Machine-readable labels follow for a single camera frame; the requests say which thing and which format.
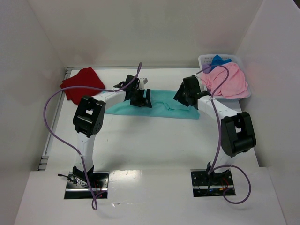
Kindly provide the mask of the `teal t shirt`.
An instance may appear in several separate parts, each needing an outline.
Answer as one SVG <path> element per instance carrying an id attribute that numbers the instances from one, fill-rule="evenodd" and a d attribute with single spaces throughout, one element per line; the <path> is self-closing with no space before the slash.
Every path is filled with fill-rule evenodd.
<path id="1" fill-rule="evenodd" d="M 192 106 L 182 105 L 173 99 L 175 93 L 175 91 L 171 90 L 151 90 L 151 108 L 133 106 L 130 105 L 129 100 L 126 100 L 106 109 L 105 113 L 122 116 L 199 119 L 200 114 L 197 109 Z"/>

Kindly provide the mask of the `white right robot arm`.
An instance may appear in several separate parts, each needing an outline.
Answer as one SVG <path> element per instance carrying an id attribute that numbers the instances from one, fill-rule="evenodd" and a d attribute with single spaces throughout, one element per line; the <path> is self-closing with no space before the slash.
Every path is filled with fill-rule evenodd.
<path id="1" fill-rule="evenodd" d="M 206 169 L 209 179 L 219 178 L 233 165 L 238 154 L 248 152 L 256 146 L 250 114 L 230 109 L 207 91 L 201 91 L 196 76 L 184 78 L 173 99 L 185 106 L 194 107 L 217 122 L 217 152 Z"/>

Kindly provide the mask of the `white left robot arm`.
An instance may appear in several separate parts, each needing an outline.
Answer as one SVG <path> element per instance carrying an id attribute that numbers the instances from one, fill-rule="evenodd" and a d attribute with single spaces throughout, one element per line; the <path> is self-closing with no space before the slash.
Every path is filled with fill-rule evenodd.
<path id="1" fill-rule="evenodd" d="M 126 101 L 136 107 L 152 107 L 150 89 L 144 88 L 147 83 L 147 78 L 128 75 L 125 81 L 115 85 L 111 91 L 103 91 L 99 99 L 88 95 L 82 97 L 73 117 L 79 155 L 72 174 L 77 180 L 82 183 L 87 183 L 88 180 L 94 182 L 94 142 L 96 134 L 102 128 L 107 109 Z"/>

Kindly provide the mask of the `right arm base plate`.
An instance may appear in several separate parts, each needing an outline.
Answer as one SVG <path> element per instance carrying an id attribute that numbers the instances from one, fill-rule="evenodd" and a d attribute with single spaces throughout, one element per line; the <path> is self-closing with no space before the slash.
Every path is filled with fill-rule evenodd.
<path id="1" fill-rule="evenodd" d="M 194 197 L 234 196 L 236 195 L 232 174 L 229 170 L 222 173 L 207 174 L 206 170 L 192 170 L 191 180 Z"/>

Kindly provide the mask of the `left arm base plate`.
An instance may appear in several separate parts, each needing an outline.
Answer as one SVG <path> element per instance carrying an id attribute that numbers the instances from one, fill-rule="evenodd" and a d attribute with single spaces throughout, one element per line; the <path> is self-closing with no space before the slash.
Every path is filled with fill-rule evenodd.
<path id="1" fill-rule="evenodd" d="M 109 172 L 94 172 L 93 180 L 90 184 L 97 199 L 108 198 Z M 80 180 L 72 172 L 69 172 L 64 199 L 92 199 L 92 194 L 85 181 Z"/>

